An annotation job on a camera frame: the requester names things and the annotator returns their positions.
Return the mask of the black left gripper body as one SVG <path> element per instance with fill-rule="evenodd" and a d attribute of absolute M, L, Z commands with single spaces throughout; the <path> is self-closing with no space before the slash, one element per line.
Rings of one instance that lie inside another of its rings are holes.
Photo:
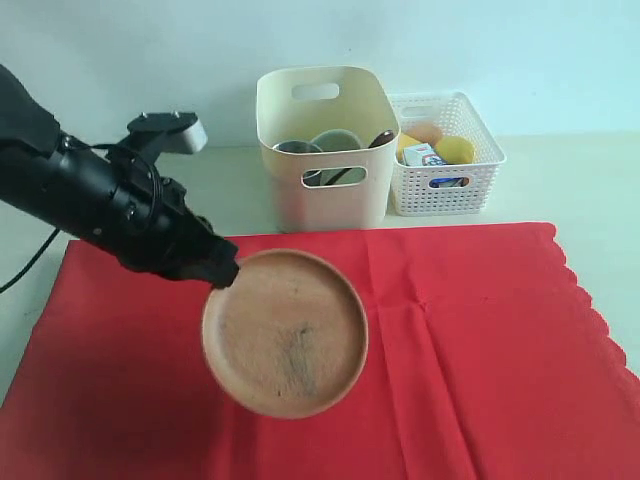
<path fill-rule="evenodd" d="M 109 163 L 119 176 L 118 189 L 130 194 L 118 236 L 125 250 L 116 257 L 137 272 L 170 280 L 215 277 L 215 232 L 186 204 L 186 189 L 159 173 L 156 153 L 110 149 Z"/>

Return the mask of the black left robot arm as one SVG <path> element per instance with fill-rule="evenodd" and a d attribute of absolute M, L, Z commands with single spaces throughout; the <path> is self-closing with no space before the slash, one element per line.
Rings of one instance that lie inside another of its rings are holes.
<path fill-rule="evenodd" d="M 237 247 L 186 204 L 162 176 L 163 153 L 193 155 L 208 137 L 193 112 L 142 113 L 115 144 L 65 132 L 7 68 L 1 70 L 1 199 L 161 278 L 230 286 Z"/>

